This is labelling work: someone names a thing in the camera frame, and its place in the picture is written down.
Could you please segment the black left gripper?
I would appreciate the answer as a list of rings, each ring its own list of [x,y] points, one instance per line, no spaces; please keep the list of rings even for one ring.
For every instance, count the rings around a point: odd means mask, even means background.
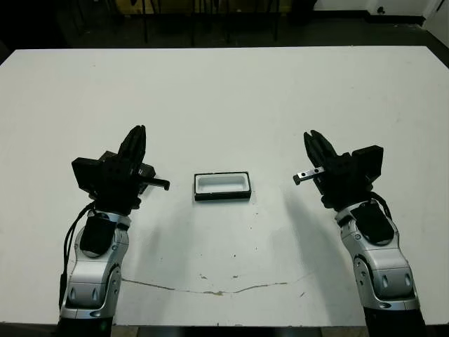
[[[170,182],[157,178],[154,167],[142,163],[146,140],[145,126],[135,126],[121,143],[118,155],[106,151],[99,158],[99,178],[93,189],[96,209],[130,213],[140,207],[140,195],[147,186],[169,190]]]

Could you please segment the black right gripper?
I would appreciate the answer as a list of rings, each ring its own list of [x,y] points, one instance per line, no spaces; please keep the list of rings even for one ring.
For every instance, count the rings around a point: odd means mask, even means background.
[[[342,209],[369,199],[367,182],[350,153],[337,156],[334,147],[318,131],[304,132],[304,146],[314,168],[293,175],[299,185],[313,180],[326,209]]]

